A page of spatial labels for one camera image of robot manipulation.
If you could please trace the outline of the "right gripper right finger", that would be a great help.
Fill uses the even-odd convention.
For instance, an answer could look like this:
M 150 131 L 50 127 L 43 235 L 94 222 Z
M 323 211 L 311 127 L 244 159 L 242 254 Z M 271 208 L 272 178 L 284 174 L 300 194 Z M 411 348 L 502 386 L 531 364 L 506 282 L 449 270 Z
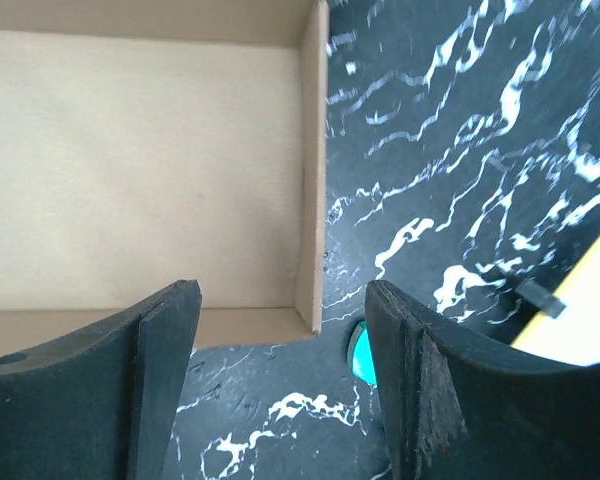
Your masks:
M 390 282 L 365 319 L 396 479 L 600 479 L 600 364 L 538 357 Z

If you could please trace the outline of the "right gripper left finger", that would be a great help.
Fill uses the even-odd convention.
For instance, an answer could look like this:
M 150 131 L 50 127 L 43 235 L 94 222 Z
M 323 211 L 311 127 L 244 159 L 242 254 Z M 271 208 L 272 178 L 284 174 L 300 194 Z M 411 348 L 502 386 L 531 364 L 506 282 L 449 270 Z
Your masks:
M 179 280 L 0 357 L 0 479 L 159 478 L 200 312 Z

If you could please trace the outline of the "large cardboard box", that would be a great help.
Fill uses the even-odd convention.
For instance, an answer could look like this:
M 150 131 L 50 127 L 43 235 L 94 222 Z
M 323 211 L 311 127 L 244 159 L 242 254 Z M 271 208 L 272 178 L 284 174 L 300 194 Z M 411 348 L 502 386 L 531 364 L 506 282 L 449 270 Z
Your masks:
M 195 345 L 319 333 L 323 1 L 0 1 L 0 356 L 194 279 Z

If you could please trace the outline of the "green eraser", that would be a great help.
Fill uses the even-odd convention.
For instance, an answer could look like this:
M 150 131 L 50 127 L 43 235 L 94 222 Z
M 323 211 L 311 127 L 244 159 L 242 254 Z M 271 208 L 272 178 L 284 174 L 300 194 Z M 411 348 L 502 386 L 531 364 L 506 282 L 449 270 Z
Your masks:
M 371 386 L 377 385 L 369 332 L 365 320 L 359 321 L 350 335 L 346 361 L 355 377 Z

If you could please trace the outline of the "white board yellow rim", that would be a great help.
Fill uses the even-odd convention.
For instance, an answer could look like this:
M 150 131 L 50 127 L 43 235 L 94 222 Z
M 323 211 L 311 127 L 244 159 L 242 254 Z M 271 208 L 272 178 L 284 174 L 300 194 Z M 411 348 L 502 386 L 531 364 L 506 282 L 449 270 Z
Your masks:
M 600 236 L 513 340 L 520 351 L 577 366 L 600 363 Z

